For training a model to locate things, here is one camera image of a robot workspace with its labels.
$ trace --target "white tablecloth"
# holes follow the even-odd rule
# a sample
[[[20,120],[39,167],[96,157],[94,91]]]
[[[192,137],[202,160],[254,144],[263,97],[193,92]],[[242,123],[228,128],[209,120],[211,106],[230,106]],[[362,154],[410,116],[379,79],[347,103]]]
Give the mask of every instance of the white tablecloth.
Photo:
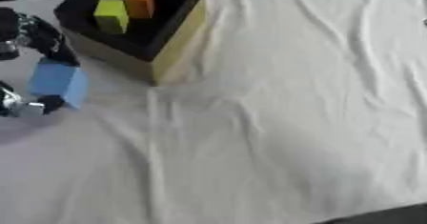
[[[0,6],[55,23],[61,1]],[[208,6],[170,85],[82,57],[81,111],[0,119],[2,224],[304,224],[427,201],[424,0]],[[38,58],[0,78],[24,92]]]

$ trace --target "yellow cube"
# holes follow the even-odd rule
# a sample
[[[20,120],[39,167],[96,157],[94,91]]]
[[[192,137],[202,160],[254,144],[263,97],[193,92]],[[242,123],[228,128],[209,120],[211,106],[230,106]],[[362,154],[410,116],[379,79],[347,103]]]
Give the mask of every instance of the yellow cube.
[[[123,34],[128,29],[129,15],[123,0],[99,0],[93,16],[105,33]]]

